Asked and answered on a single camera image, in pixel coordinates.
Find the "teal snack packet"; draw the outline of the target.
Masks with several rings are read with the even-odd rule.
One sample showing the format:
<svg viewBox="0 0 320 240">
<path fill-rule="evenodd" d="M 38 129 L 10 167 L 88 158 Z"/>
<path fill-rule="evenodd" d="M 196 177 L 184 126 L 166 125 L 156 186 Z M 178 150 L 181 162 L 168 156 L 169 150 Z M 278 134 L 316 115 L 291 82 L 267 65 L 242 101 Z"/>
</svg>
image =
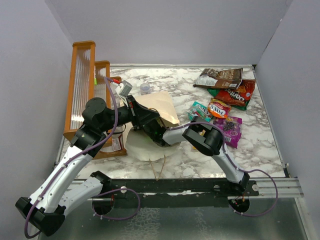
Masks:
<svg viewBox="0 0 320 240">
<path fill-rule="evenodd" d="M 201 117 L 207 122 L 209 122 L 213 117 L 208 111 L 208 108 L 197 101 L 193 102 L 191 108 L 187 111 L 187 116 L 189 120 L 192 120 L 194 117 Z"/>
</svg>

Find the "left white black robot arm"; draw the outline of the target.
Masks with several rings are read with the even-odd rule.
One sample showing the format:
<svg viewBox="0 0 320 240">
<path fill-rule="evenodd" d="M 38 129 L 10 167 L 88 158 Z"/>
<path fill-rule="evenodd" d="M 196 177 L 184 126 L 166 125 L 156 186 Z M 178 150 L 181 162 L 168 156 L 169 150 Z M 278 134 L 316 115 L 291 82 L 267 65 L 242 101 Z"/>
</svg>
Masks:
<svg viewBox="0 0 320 240">
<path fill-rule="evenodd" d="M 62 226 L 67 215 L 83 202 L 94 196 L 103 198 L 110 193 L 110 184 L 95 176 L 70 191 L 67 189 L 118 126 L 132 123 L 138 130 L 145 130 L 160 118 L 158 112 L 139 104 L 132 95 L 126 102 L 126 105 L 114 109 L 108 108 L 100 97 L 86 103 L 82 113 L 83 124 L 72 138 L 63 160 L 33 194 L 20 197 L 15 204 L 25 219 L 26 238 L 32 238 L 28 233 L 29 224 L 40 233 L 51 236 Z"/>
</svg>

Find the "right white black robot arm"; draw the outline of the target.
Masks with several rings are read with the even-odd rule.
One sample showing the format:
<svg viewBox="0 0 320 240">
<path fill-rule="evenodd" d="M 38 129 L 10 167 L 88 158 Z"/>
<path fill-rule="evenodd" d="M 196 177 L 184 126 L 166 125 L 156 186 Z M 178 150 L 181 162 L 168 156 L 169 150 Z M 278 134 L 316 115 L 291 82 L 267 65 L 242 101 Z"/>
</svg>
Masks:
<svg viewBox="0 0 320 240">
<path fill-rule="evenodd" d="M 227 148 L 223 132 L 214 124 L 196 116 L 185 125 L 170 128 L 152 120 L 143 125 L 142 129 L 161 147 L 189 142 L 200 153 L 215 160 L 223 170 L 230 185 L 229 189 L 234 195 L 240 196 L 247 191 L 249 174 L 235 162 Z"/>
</svg>

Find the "beige paper bag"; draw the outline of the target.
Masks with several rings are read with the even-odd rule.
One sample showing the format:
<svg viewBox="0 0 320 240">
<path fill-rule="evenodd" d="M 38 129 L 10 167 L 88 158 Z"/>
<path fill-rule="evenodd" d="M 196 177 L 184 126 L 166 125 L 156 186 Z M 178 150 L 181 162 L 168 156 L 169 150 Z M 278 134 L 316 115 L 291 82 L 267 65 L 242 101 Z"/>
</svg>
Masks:
<svg viewBox="0 0 320 240">
<path fill-rule="evenodd" d="M 155 180 L 163 170 L 156 172 L 154 161 L 163 160 L 162 168 L 177 149 L 178 144 L 164 140 L 165 131 L 180 124 L 172 98 L 167 91 L 138 96 L 132 100 L 137 121 L 127 123 L 123 134 L 127 154 L 147 162 Z"/>
</svg>

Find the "orange snack packet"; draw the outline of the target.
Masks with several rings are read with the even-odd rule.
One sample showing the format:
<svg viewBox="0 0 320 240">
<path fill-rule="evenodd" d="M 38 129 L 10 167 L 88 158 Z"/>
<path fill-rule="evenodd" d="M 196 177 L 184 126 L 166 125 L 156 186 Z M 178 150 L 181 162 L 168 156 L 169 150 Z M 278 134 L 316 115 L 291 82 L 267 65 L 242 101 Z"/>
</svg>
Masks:
<svg viewBox="0 0 320 240">
<path fill-rule="evenodd" d="M 207 110 L 215 118 L 226 119 L 232 107 L 221 100 L 211 98 Z"/>
</svg>

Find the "red snack packet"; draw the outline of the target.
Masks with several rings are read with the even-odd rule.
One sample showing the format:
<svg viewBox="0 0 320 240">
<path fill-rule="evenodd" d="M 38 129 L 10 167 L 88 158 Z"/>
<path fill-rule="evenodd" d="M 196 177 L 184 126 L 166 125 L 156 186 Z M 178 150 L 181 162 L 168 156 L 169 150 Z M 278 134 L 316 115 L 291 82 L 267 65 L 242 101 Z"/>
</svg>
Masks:
<svg viewBox="0 0 320 240">
<path fill-rule="evenodd" d="M 231 106 L 246 107 L 251 100 L 255 86 L 255 79 L 244 79 L 237 89 L 221 89 L 214 98 Z"/>
</svg>

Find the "brown snack packet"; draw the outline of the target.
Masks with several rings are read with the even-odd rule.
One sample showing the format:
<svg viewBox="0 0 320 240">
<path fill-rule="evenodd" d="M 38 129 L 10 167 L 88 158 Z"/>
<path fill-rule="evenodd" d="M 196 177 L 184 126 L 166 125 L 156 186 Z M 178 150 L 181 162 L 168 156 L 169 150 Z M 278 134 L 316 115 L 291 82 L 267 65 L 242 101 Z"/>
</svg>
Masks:
<svg viewBox="0 0 320 240">
<path fill-rule="evenodd" d="M 243 68 L 215 70 L 205 68 L 196 79 L 193 87 L 204 89 L 236 90 L 243 81 Z"/>
</svg>

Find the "magenta snack packet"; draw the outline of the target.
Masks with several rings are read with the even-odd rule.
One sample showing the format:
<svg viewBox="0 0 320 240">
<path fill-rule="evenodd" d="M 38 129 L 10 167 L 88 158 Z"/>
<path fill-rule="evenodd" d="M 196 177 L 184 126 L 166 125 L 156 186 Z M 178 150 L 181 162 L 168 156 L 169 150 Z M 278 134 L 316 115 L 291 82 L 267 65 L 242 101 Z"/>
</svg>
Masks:
<svg viewBox="0 0 320 240">
<path fill-rule="evenodd" d="M 226 144 L 236 149 L 242 136 L 242 123 L 242 119 L 235 116 L 213 119 L 213 124 L 222 130 Z"/>
</svg>

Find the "green crisps bag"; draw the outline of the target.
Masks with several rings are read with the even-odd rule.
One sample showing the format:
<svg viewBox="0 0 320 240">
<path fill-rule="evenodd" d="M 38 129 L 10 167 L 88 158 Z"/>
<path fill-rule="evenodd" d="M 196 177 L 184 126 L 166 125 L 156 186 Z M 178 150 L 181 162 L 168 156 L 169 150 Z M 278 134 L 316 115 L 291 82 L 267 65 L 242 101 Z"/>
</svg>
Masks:
<svg viewBox="0 0 320 240">
<path fill-rule="evenodd" d="M 230 105 L 232 108 L 236 108 L 242 111 L 247 109 L 250 100 L 235 99 L 227 92 L 227 89 L 208 89 L 207 90 L 213 98 Z"/>
</svg>

